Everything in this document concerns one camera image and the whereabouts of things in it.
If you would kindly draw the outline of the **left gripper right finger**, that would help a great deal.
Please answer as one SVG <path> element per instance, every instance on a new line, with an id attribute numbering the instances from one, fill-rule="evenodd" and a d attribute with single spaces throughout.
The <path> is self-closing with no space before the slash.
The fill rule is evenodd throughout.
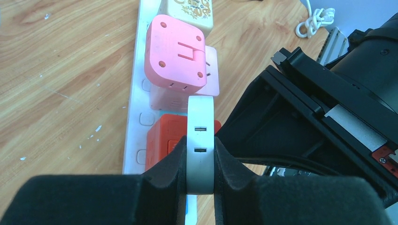
<path id="1" fill-rule="evenodd" d="M 389 225 L 373 188 L 344 176 L 259 176 L 214 140 L 218 225 Z"/>

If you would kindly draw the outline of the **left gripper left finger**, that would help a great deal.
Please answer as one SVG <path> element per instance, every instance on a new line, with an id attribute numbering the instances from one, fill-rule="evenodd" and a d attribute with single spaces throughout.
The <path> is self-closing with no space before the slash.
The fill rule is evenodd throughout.
<path id="1" fill-rule="evenodd" d="M 3 225 L 182 225 L 186 137 L 158 164 L 135 175 L 40 175 L 25 182 Z"/>

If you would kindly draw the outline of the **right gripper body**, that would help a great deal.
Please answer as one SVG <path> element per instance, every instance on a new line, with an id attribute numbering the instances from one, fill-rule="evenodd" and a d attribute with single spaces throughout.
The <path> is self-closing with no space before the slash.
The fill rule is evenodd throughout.
<path id="1" fill-rule="evenodd" d="M 398 168 L 372 156 L 365 137 L 332 117 L 344 111 L 375 132 L 376 148 L 398 145 L 398 116 L 300 48 L 285 48 L 246 88 L 216 136 L 244 163 L 364 178 L 385 207 L 398 201 Z"/>

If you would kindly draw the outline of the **white long power strip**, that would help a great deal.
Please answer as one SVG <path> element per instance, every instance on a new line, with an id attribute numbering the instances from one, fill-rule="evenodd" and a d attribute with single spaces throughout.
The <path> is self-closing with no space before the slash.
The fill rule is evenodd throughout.
<path id="1" fill-rule="evenodd" d="M 190 93 L 178 88 L 176 97 L 162 97 L 160 106 L 152 108 L 151 96 L 157 90 L 147 79 L 145 67 L 146 34 L 153 18 L 167 14 L 165 7 L 176 8 L 183 5 L 184 0 L 141 0 L 138 7 L 135 52 L 127 128 L 125 137 L 122 173 L 124 175 L 141 175 L 150 166 L 146 163 L 147 132 L 163 115 L 187 115 L 188 96 Z"/>

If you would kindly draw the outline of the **white plug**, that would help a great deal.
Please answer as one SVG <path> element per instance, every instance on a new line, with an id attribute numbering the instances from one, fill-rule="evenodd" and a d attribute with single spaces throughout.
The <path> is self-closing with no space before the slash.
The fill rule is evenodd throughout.
<path id="1" fill-rule="evenodd" d="M 190 96 L 186 136 L 186 185 L 190 195 L 214 191 L 214 98 Z"/>

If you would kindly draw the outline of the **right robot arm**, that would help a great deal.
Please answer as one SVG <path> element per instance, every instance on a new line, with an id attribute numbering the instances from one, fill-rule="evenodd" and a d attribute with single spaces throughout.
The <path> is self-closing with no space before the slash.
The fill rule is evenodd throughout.
<path id="1" fill-rule="evenodd" d="M 285 48 L 246 88 L 217 132 L 244 163 L 365 179 L 398 201 L 398 18 L 354 31 L 322 65 Z"/>

